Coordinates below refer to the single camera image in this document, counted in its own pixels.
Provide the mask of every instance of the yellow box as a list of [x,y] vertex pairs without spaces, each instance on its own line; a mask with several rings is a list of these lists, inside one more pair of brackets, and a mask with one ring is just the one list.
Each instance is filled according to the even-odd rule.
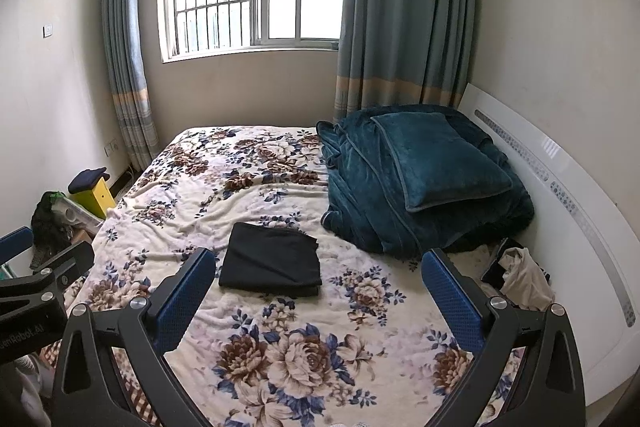
[[116,202],[113,200],[104,178],[100,178],[92,190],[84,190],[78,192],[78,194],[72,194],[71,199],[101,219],[107,217],[107,208],[116,206]]

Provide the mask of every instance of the metal screw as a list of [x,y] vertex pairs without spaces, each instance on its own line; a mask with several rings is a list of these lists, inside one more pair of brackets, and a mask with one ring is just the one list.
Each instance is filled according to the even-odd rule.
[[562,317],[564,315],[564,308],[560,304],[553,303],[551,304],[551,312],[558,317]]
[[86,312],[86,305],[78,304],[78,306],[74,306],[74,309],[71,311],[73,315],[79,317],[80,315],[84,315]]
[[131,306],[135,310],[144,308],[146,306],[146,299],[144,297],[133,297],[129,301],[129,306]]
[[507,301],[503,297],[491,297],[489,303],[497,310],[503,310],[507,307]]

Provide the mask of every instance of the bedsheet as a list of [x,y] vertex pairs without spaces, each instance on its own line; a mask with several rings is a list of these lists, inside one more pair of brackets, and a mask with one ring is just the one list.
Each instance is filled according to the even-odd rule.
[[[214,427],[358,423],[422,427],[464,374],[462,351],[420,278],[419,260],[372,255],[325,230],[327,174],[315,130],[194,128],[156,158],[94,240],[95,265],[68,304],[94,311],[149,295],[197,247],[224,263],[236,221],[317,238],[319,298],[207,293],[178,349],[165,358]],[[486,247],[453,258],[478,271]],[[158,424],[126,355],[116,358],[142,417]],[[513,383],[515,351],[486,407],[493,418]]]

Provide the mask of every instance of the blue curtain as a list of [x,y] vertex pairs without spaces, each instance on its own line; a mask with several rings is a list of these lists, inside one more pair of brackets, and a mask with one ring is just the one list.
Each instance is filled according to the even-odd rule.
[[373,105],[458,105],[475,0],[344,0],[334,120]]
[[138,0],[102,0],[102,27],[118,123],[132,165],[142,170],[159,147],[140,51]]

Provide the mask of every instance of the wall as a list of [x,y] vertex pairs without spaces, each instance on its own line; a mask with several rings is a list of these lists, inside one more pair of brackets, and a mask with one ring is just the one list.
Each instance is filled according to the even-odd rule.
[[[109,92],[100,0],[0,0],[0,235],[29,225],[46,190],[127,168]],[[44,39],[42,27],[53,24]],[[120,152],[107,158],[104,145]],[[30,262],[12,262],[24,274]]]
[[254,51],[163,64],[158,0],[140,0],[142,56],[161,145],[186,128],[331,120],[337,52]]
[[640,0],[479,0],[472,83],[548,134],[640,235]]

